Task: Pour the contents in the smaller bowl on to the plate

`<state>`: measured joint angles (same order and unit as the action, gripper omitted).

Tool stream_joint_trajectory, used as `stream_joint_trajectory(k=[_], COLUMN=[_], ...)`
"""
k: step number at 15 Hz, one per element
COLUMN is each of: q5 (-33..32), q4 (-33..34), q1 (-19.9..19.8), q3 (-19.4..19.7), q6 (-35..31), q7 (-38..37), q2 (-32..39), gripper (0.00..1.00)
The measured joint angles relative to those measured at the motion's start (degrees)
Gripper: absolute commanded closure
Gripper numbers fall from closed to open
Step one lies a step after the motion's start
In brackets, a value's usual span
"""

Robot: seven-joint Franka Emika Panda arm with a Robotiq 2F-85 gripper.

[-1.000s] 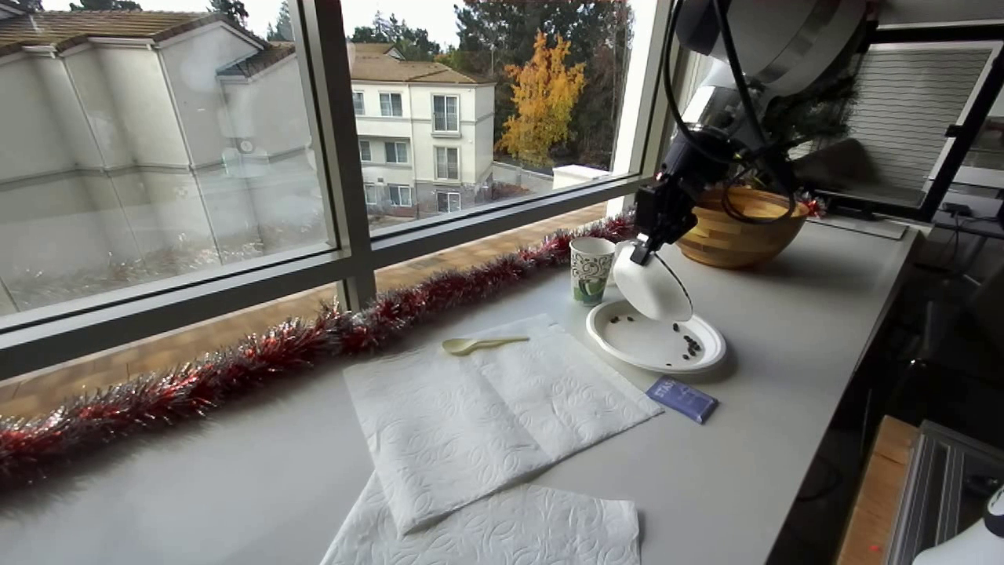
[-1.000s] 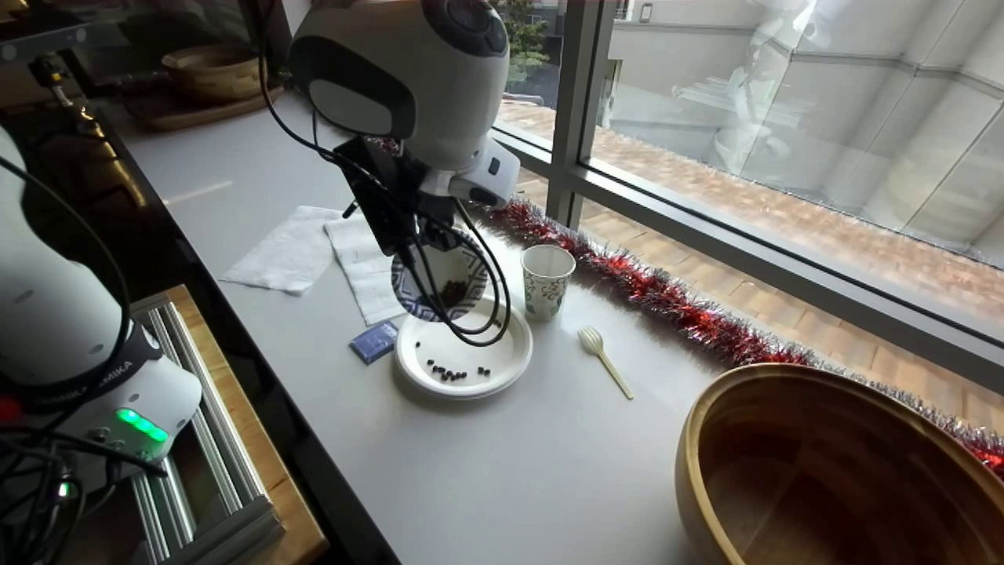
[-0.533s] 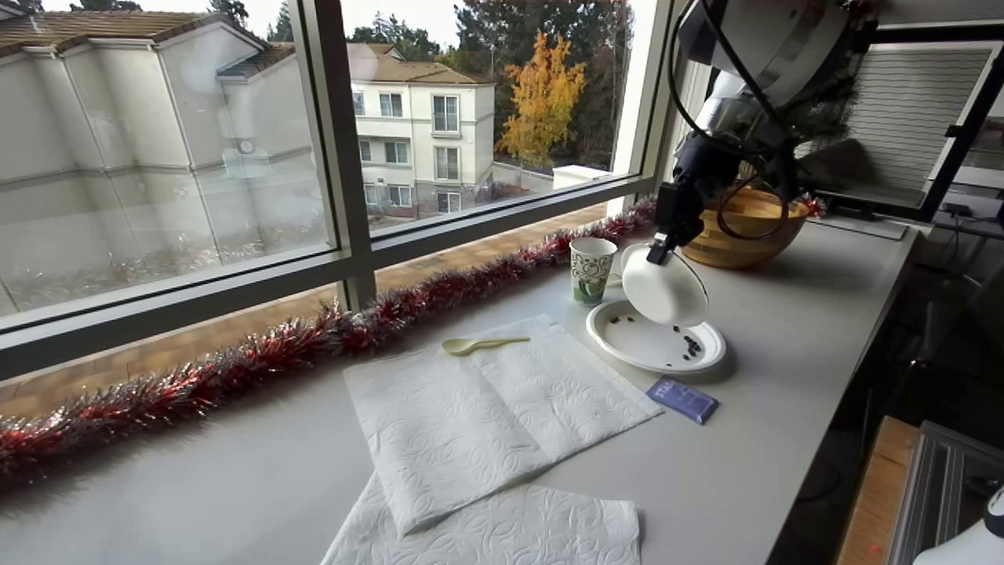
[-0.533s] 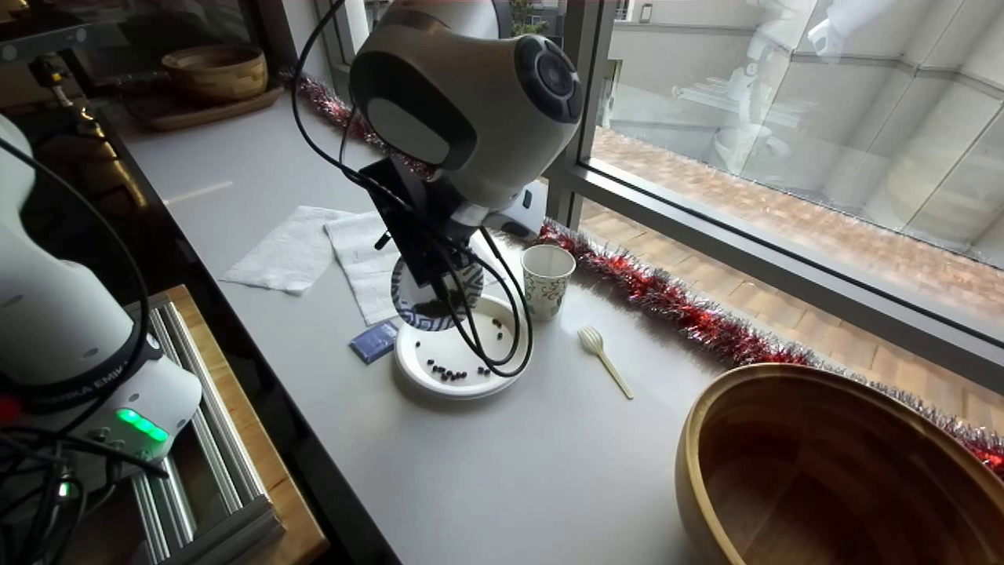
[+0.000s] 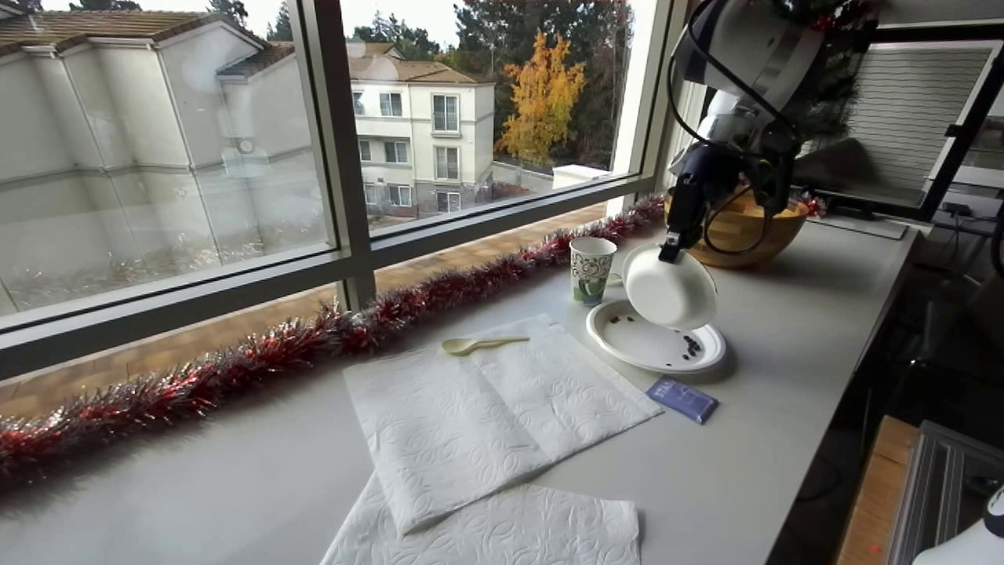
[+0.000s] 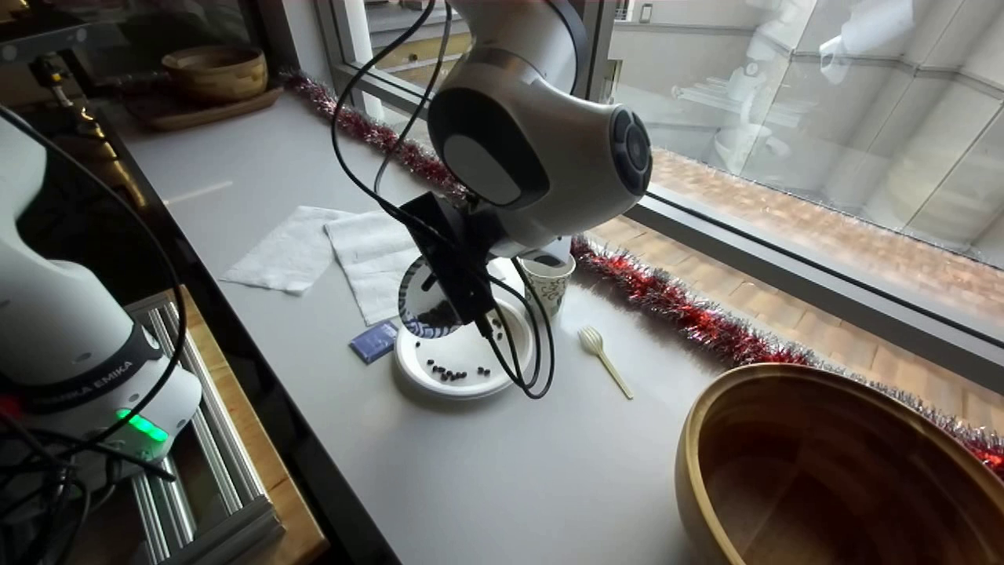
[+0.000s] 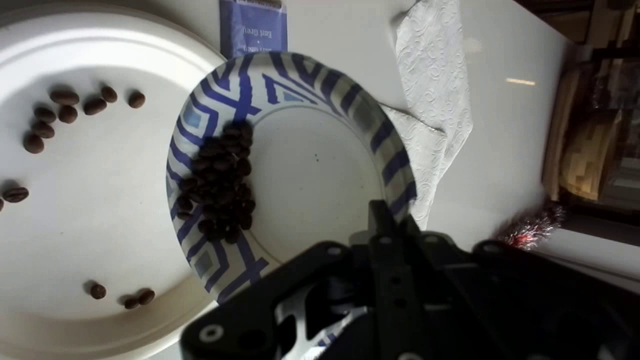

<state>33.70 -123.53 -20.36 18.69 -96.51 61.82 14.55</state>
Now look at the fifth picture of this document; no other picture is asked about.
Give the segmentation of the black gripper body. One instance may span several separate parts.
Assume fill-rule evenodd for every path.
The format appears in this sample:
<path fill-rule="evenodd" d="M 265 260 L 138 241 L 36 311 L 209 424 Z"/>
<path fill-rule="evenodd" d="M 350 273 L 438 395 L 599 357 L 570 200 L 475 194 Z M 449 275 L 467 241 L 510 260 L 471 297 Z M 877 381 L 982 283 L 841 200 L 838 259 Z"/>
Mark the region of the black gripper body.
<path fill-rule="evenodd" d="M 682 248 L 693 248 L 704 223 L 717 204 L 739 190 L 745 161 L 720 145 L 690 145 L 675 163 L 675 193 L 668 207 L 668 229 Z"/>

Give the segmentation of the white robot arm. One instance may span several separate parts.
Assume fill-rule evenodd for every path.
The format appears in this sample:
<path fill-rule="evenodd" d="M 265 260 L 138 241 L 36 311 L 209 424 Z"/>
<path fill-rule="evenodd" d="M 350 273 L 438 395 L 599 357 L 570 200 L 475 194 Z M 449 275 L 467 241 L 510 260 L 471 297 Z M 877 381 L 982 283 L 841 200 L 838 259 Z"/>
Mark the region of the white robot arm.
<path fill-rule="evenodd" d="M 789 207 L 794 156 L 848 129 L 858 65 L 878 26 L 877 0 L 699 0 L 668 71 L 712 92 L 693 145 L 675 161 L 661 263 L 679 263 L 746 186 L 764 233 Z"/>

